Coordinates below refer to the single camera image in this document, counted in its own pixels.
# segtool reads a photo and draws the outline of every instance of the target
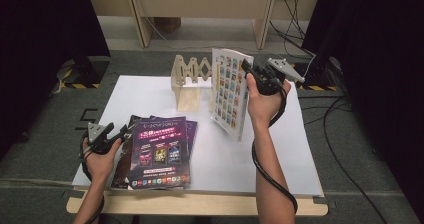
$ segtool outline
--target black fabric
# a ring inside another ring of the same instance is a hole
[[[110,56],[90,0],[0,0],[1,157],[30,128],[60,67],[87,56]]]
[[[322,3],[326,8],[340,8],[343,1]],[[321,45],[328,31],[323,25],[329,25],[327,13],[331,10],[318,5],[309,26],[309,39],[310,43]],[[339,29],[343,33],[341,38],[332,40],[331,46],[335,48],[326,50],[341,62],[349,95],[372,143],[421,222],[424,222],[424,95],[420,94],[423,93],[423,6],[424,0],[360,0],[356,9],[345,9],[344,16],[350,23]],[[322,34],[312,34],[320,28]]]

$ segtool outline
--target wooden desk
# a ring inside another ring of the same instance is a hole
[[[292,90],[288,96],[285,115],[270,131],[279,142],[276,151],[281,157],[280,164],[290,191],[299,202],[297,214],[322,216],[328,211],[327,202],[307,144],[297,93],[294,88]],[[191,156],[192,183],[185,190],[106,191],[105,213],[257,215],[254,196],[256,169],[250,156],[253,140],[253,132],[249,131],[252,130],[250,117],[246,116],[242,141],[230,141],[223,130],[211,120],[207,111],[209,95],[204,91],[202,93],[205,95],[200,98],[200,111],[184,113],[188,120],[199,122]],[[119,127],[128,123],[132,114],[182,115],[175,109],[173,95],[170,77],[121,76],[99,123],[114,122],[115,127]],[[115,135],[118,130],[119,128],[115,128],[110,135]],[[73,184],[76,191],[87,189],[89,181],[81,169]],[[81,198],[71,197],[67,210],[76,213],[82,201]],[[164,204],[172,208],[162,208]]]
[[[152,17],[252,19],[256,45],[261,49],[273,0],[131,0],[142,46],[148,47]]]

